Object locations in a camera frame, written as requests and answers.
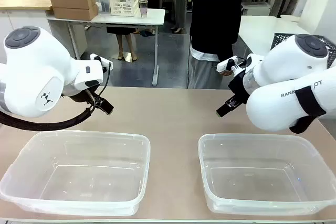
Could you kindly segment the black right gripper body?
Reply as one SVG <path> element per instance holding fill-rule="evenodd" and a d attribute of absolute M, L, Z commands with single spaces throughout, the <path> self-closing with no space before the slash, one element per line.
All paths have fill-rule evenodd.
<path fill-rule="evenodd" d="M 234 100 L 238 103 L 246 103 L 249 98 L 249 93 L 246 91 L 243 85 L 243 78 L 245 71 L 237 74 L 233 80 L 228 84 L 229 89 L 233 92 Z"/>

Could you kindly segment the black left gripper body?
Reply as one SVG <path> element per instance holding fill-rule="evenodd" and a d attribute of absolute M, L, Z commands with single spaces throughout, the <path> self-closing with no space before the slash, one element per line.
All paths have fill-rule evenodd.
<path fill-rule="evenodd" d="M 78 94 L 70 96 L 70 98 L 78 103 L 86 102 L 90 105 L 102 105 L 105 101 L 104 98 L 95 93 L 97 87 L 91 87 L 86 90 L 80 91 Z"/>

